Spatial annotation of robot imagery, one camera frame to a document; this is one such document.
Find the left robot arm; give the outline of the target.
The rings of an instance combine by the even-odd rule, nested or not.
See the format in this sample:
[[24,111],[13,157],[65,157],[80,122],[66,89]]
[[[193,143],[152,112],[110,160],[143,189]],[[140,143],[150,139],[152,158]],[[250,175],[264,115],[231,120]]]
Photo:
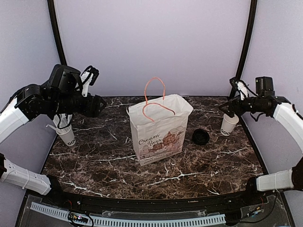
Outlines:
[[[35,82],[22,82],[21,84],[5,85],[0,88],[0,110],[8,102],[9,98],[18,89]],[[0,152],[5,158],[20,167],[40,173],[48,156],[56,132],[47,124],[53,121],[46,115],[40,115],[33,121],[21,126],[0,144]],[[9,183],[0,183],[0,198],[23,198],[25,190]]]

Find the white paper takeout bag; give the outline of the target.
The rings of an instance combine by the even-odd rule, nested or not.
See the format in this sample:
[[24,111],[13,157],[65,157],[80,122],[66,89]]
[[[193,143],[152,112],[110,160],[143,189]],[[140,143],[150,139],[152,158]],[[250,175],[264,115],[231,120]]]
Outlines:
[[177,94],[130,106],[126,110],[133,149],[141,166],[182,152],[192,105]]

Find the black plastic cup lids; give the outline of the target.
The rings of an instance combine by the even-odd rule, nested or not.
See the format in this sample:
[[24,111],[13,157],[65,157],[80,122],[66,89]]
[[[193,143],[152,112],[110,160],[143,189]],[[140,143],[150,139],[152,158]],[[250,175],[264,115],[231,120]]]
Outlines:
[[206,145],[210,140],[207,131],[203,129],[196,129],[192,134],[192,141],[199,146]]

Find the white paper coffee cup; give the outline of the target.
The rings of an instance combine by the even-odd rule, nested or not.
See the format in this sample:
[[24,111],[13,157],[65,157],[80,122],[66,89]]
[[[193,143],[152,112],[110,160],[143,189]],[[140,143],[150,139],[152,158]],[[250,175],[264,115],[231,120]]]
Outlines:
[[223,121],[221,124],[221,130],[220,130],[221,134],[223,136],[230,136],[230,134],[232,133],[238,122],[239,122],[239,118],[237,115],[230,117],[227,114],[224,114]]

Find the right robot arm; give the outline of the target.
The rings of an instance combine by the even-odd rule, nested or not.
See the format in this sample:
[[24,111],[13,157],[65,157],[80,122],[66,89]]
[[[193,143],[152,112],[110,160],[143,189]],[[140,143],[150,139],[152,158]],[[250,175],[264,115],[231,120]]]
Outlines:
[[[255,92],[243,80],[236,77],[230,79],[230,84],[239,95],[219,107],[223,112],[220,129],[223,136],[230,136],[243,114],[249,113],[256,122],[258,117],[255,117],[254,114],[265,115],[279,123],[281,128],[287,132],[288,138],[293,139],[299,149],[303,148],[303,117],[287,98],[275,94],[271,77],[257,77]],[[246,205],[252,205],[258,200],[260,192],[302,191],[303,161],[300,159],[295,166],[288,170],[253,177],[249,179],[246,188],[247,191],[242,194],[241,198]]]

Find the paper cup holding straws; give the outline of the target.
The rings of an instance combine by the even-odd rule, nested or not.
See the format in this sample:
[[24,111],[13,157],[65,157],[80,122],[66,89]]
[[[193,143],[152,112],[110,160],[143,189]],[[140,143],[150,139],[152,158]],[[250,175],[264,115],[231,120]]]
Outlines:
[[56,133],[62,139],[64,144],[67,145],[68,147],[71,147],[75,144],[76,139],[71,127],[65,129],[58,129]]

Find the bundle of straws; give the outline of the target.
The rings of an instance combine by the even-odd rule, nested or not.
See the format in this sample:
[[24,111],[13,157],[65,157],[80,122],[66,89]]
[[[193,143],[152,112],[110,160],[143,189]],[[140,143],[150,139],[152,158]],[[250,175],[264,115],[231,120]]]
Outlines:
[[53,125],[48,124],[46,127],[50,127],[55,130],[58,135],[64,135],[71,130],[72,114],[57,114],[54,116]]

